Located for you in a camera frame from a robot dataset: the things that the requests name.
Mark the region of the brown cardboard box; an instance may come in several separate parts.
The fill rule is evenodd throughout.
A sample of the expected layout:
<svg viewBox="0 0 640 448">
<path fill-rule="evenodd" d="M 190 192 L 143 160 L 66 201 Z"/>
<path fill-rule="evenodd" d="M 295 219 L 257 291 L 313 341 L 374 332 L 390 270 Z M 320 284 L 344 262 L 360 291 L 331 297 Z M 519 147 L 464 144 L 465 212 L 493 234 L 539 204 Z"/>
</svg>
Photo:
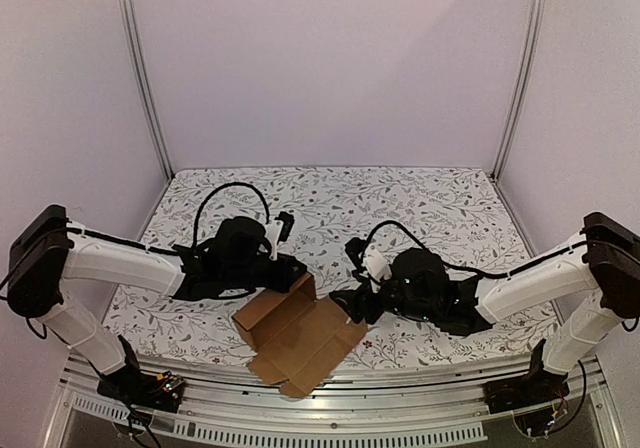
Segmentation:
<svg viewBox="0 0 640 448">
<path fill-rule="evenodd" d="M 302 276 L 287 294 L 263 290 L 233 315 L 240 337 L 255 352 L 251 373 L 300 399 L 312 393 L 364 339 L 337 303 L 316 296 L 315 279 Z"/>
</svg>

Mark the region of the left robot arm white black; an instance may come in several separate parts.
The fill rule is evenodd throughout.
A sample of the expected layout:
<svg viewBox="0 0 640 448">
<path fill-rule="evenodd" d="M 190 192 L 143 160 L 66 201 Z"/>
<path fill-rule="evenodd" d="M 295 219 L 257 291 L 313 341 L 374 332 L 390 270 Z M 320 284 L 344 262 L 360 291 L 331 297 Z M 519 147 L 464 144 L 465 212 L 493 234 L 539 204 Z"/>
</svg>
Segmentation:
<svg viewBox="0 0 640 448">
<path fill-rule="evenodd" d="M 161 249 L 92 231 L 64 207 L 47 207 L 13 242 L 3 300 L 16 315 L 36 320 L 79 352 L 128 402 L 148 394 L 126 341 L 104 328 L 63 289 L 94 280 L 151 290 L 178 301 L 234 300 L 266 289 L 286 294 L 307 267 L 279 250 L 293 218 L 262 224 L 244 216 L 224 220 L 213 237 Z"/>
</svg>

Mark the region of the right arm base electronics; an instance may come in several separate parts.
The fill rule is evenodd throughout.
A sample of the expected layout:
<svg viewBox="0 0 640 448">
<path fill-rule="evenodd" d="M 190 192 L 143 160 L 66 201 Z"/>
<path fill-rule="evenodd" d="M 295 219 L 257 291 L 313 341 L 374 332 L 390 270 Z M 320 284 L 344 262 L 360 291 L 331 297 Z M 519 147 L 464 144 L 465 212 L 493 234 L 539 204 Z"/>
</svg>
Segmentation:
<svg viewBox="0 0 640 448">
<path fill-rule="evenodd" d="M 529 369 L 524 375 L 489 381 L 482 387 L 484 403 L 491 414 L 503 413 L 552 401 L 563 404 L 569 394 L 567 374 L 558 375 L 544 370 L 542 361 L 545 340 L 534 348 Z M 547 407 L 538 412 L 517 415 L 516 427 L 528 437 L 547 435 L 555 426 L 560 408 Z"/>
</svg>

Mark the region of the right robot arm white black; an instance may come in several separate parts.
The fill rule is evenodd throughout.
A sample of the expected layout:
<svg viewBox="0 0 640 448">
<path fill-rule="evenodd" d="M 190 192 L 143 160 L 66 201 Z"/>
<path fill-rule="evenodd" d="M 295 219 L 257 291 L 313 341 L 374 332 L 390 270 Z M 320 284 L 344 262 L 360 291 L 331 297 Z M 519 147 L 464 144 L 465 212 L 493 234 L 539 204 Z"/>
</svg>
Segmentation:
<svg viewBox="0 0 640 448">
<path fill-rule="evenodd" d="M 535 348 L 531 368 L 517 383 L 517 395 L 537 404 L 611 330 L 639 316 L 639 237 L 618 222 L 593 212 L 564 243 L 502 273 L 455 266 L 421 241 L 387 260 L 373 239 L 353 238 L 345 246 L 354 265 L 355 289 L 330 293 L 355 322 L 375 324 L 385 313 L 430 322 L 467 337 L 503 319 L 577 292 L 587 295 L 569 319 Z"/>
</svg>

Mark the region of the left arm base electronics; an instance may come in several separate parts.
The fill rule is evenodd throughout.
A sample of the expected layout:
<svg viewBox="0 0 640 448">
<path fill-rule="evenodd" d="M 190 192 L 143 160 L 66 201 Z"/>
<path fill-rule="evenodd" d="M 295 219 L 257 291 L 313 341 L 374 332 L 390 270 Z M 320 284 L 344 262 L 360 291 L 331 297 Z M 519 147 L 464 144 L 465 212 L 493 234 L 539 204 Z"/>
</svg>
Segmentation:
<svg viewBox="0 0 640 448">
<path fill-rule="evenodd" d="M 130 343 L 122 335 L 118 339 L 124 348 L 125 364 L 112 374 L 99 375 L 97 393 L 126 406 L 177 413 L 186 388 L 185 379 L 171 371 L 157 375 L 143 373 Z"/>
</svg>

